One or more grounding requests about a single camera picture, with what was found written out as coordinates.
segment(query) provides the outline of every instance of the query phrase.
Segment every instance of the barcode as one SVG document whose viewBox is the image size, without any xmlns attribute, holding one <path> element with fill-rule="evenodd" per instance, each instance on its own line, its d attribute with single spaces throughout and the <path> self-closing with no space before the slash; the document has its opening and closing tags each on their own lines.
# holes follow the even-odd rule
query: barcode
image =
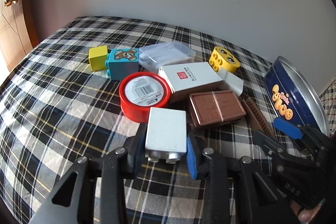
<svg viewBox="0 0 336 224">
<path fill-rule="evenodd" d="M 137 93 L 138 97 L 142 97 L 144 95 L 154 92 L 154 90 L 151 85 L 144 85 L 142 87 L 136 88 L 135 92 Z"/>
</svg>

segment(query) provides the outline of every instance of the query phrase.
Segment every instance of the cartoon eye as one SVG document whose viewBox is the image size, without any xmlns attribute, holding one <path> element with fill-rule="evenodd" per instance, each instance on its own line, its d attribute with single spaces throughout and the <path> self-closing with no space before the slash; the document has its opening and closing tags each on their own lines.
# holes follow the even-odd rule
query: cartoon eye
<svg viewBox="0 0 336 224">
<path fill-rule="evenodd" d="M 230 62 L 230 63 L 236 63 L 231 57 L 228 57 L 227 60 Z"/>
</svg>

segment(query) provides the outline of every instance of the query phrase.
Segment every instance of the toy block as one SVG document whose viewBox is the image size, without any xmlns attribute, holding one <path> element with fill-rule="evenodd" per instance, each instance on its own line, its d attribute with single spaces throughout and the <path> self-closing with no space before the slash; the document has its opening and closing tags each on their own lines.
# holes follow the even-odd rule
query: toy block
<svg viewBox="0 0 336 224">
<path fill-rule="evenodd" d="M 107 59 L 107 46 L 94 47 L 89 49 L 89 63 L 92 71 L 104 70 Z"/>
<path fill-rule="evenodd" d="M 236 69 L 240 67 L 239 61 L 223 47 L 214 47 L 209 58 L 209 64 L 215 72 L 222 67 L 231 73 L 235 73 Z"/>
<path fill-rule="evenodd" d="M 111 80 L 122 80 L 139 71 L 139 51 L 137 48 L 113 49 L 105 62 L 107 75 Z"/>
</svg>

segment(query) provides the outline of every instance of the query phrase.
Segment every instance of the yellow toy block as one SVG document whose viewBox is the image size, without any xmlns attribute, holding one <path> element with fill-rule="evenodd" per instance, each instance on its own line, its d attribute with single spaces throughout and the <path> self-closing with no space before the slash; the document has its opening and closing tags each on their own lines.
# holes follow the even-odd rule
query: yellow toy block
<svg viewBox="0 0 336 224">
<path fill-rule="evenodd" d="M 107 60 L 107 46 L 94 47 L 89 49 L 89 62 L 92 71 L 104 70 Z"/>
<path fill-rule="evenodd" d="M 215 72 L 218 72 L 219 68 L 222 67 L 231 73 L 235 73 L 236 69 L 240 67 L 239 61 L 223 47 L 213 48 L 209 64 Z"/>
</svg>

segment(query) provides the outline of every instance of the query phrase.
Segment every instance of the transparent plastic container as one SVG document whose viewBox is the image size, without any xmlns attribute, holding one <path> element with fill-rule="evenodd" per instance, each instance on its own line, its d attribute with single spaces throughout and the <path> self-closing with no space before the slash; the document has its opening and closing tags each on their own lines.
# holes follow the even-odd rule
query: transparent plastic container
<svg viewBox="0 0 336 224">
<path fill-rule="evenodd" d="M 158 73 L 165 65 L 184 64 L 194 61 L 196 52 L 184 44 L 173 41 L 141 47 L 139 63 L 146 70 Z"/>
</svg>

